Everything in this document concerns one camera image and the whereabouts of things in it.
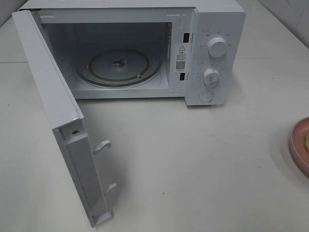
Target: open microwave door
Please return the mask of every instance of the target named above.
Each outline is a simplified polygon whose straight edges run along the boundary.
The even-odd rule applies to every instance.
[[[93,157],[110,147],[110,142],[103,141],[94,150],[90,147],[84,116],[38,27],[40,24],[28,10],[12,15],[54,136],[90,224],[95,227],[112,216],[105,194],[115,184],[102,189]]]

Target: white countertop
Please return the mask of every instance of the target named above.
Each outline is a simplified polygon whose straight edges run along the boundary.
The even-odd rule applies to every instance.
[[[0,28],[0,232],[306,232],[309,179],[290,157],[309,116],[309,50],[261,4],[247,12],[223,106],[82,100],[100,175],[119,188],[92,229],[12,19]]]

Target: sticker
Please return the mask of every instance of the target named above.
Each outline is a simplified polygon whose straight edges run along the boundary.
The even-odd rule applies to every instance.
[[[175,44],[175,71],[184,73],[188,69],[189,54],[191,50],[190,43]]]

